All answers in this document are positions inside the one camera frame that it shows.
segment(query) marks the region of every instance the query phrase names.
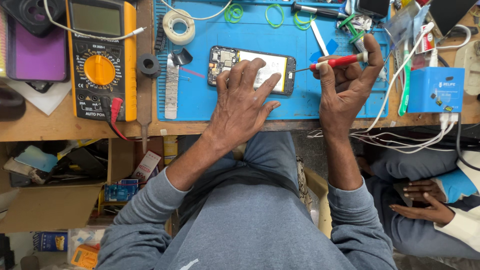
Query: phone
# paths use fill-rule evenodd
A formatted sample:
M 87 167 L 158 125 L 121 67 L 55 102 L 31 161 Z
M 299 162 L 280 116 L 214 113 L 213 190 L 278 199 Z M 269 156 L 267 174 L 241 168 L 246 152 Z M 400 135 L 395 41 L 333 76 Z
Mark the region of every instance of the phone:
M 390 8 L 390 0 L 357 0 L 357 11 L 367 15 L 385 18 Z
M 432 0 L 428 10 L 427 22 L 433 22 L 433 33 L 438 38 L 444 38 L 453 27 L 468 13 L 478 0 Z
M 67 36 L 57 27 L 44 38 L 8 17 L 7 76 L 17 81 L 63 82 L 67 69 Z
M 230 70 L 241 60 L 263 59 L 267 64 L 261 68 L 253 84 L 253 88 L 259 88 L 262 83 L 274 73 L 280 72 L 282 77 L 274 87 L 272 94 L 290 96 L 293 92 L 295 70 L 297 60 L 291 56 L 259 52 L 247 49 L 236 49 L 222 46 L 213 46 L 210 49 L 210 60 L 208 63 L 208 84 L 216 86 L 216 77 L 225 70 Z

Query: silicone mat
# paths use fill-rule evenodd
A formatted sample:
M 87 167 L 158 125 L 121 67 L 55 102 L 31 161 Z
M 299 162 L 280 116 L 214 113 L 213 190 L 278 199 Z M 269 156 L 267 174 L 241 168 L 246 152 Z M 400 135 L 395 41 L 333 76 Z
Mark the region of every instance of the silicone mat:
M 241 4 L 244 10 L 241 20 L 236 24 L 226 22 L 223 13 L 209 20 L 195 21 L 195 38 L 191 43 L 185 45 L 185 48 L 193 56 L 193 61 L 182 67 L 199 73 L 204 78 L 180 70 L 178 111 L 175 121 L 210 120 L 217 100 L 216 89 L 207 84 L 206 78 L 209 52 L 213 45 L 293 56 L 297 60 L 297 69 L 308 67 L 314 58 L 322 56 L 311 27 L 307 30 L 300 30 L 294 24 L 294 14 L 290 12 L 293 1 L 253 0 L 235 2 Z M 278 28 L 273 28 L 265 19 L 267 6 L 274 3 L 282 6 L 285 15 L 283 24 Z M 334 10 L 338 10 L 341 6 L 340 4 L 317 3 L 309 0 L 299 1 L 299 3 Z M 177 0 L 173 2 L 173 7 L 185 10 L 192 17 L 207 17 L 220 11 L 222 5 L 225 4 L 225 0 Z M 159 0 L 155 0 L 154 8 L 157 19 L 160 14 L 165 14 L 168 11 Z M 300 12 L 300 15 L 302 15 L 301 20 L 308 20 L 308 13 Z M 269 9 L 268 18 L 272 23 L 278 24 L 281 21 L 280 10 L 275 7 Z M 345 56 L 354 53 L 353 45 L 348 43 L 350 37 L 336 28 L 334 19 L 317 17 L 315 22 L 325 44 L 328 44 L 331 40 L 338 43 L 338 48 L 332 54 Z M 388 55 L 389 38 L 383 29 L 375 28 L 373 34 L 382 48 L 385 59 Z M 157 53 L 162 66 L 166 66 L 167 54 L 171 50 L 182 48 L 182 46 L 173 45 L 171 42 L 168 42 L 165 47 L 162 52 Z M 164 115 L 165 83 L 166 72 L 162 72 L 162 75 L 157 79 L 157 116 L 161 121 L 170 121 L 165 119 Z M 387 88 L 388 82 L 377 80 L 370 97 L 357 117 L 376 117 L 385 98 Z M 279 108 L 273 110 L 267 119 L 318 118 L 321 91 L 320 81 L 316 80 L 310 71 L 296 73 L 295 87 L 291 96 L 270 95 L 267 99 L 267 101 L 278 100 L 282 104 Z M 388 104 L 382 113 L 382 117 L 387 116 L 387 112 Z

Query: orange dial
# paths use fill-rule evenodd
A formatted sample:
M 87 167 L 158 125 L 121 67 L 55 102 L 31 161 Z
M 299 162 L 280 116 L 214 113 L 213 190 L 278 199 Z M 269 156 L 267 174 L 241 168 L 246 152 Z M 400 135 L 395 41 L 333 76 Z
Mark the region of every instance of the orange dial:
M 115 67 L 107 57 L 90 56 L 85 61 L 85 75 L 94 84 L 106 86 L 115 79 Z

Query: digital multimeter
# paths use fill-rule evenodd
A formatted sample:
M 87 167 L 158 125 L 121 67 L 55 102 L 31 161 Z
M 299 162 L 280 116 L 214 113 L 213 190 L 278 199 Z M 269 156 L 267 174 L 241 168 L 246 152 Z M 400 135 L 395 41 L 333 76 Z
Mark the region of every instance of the digital multimeter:
M 93 270 L 98 262 L 98 249 L 87 245 L 79 245 L 75 250 L 71 264 Z
M 122 37 L 136 29 L 136 10 L 120 0 L 66 0 L 68 27 L 100 37 Z M 123 100 L 117 121 L 137 118 L 136 36 L 101 40 L 69 31 L 73 113 L 105 120 L 100 98 Z

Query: green rubber band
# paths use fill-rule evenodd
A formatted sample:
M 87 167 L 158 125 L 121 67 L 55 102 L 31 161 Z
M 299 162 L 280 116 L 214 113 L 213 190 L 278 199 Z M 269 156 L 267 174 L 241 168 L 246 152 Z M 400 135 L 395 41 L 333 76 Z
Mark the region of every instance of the green rubber band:
M 293 17 L 293 22 L 297 25 L 298 28 L 300 28 L 300 30 L 307 30 L 308 28 L 310 28 L 310 25 L 311 25 L 311 22 L 314 21 L 316 18 L 317 18 L 317 15 L 315 15 L 314 18 L 312 18 L 312 14 L 310 13 L 310 20 L 304 22 L 304 21 L 301 21 L 297 14 L 298 14 L 299 11 L 295 12 L 295 16 Z M 300 24 L 308 24 L 307 27 L 302 27 L 303 25 L 300 25 Z
M 231 4 L 228 6 L 227 9 L 225 9 L 223 16 L 225 18 L 225 21 L 236 24 L 240 21 L 240 18 L 243 16 L 243 7 L 237 3 Z
M 275 24 L 273 24 L 272 22 L 270 22 L 270 21 L 268 20 L 267 11 L 268 11 L 271 7 L 278 7 L 278 8 L 280 9 L 280 11 L 282 12 L 282 21 L 281 21 L 280 24 L 278 24 L 278 25 L 275 25 Z M 279 4 L 271 4 L 271 5 L 269 5 L 269 6 L 267 7 L 267 9 L 265 10 L 265 19 L 267 19 L 267 22 L 268 22 L 271 26 L 273 26 L 273 27 L 275 27 L 275 28 L 281 26 L 282 23 L 283 23 L 283 20 L 285 19 L 285 15 L 283 14 L 283 9 L 282 9 L 282 7 L 281 7 Z

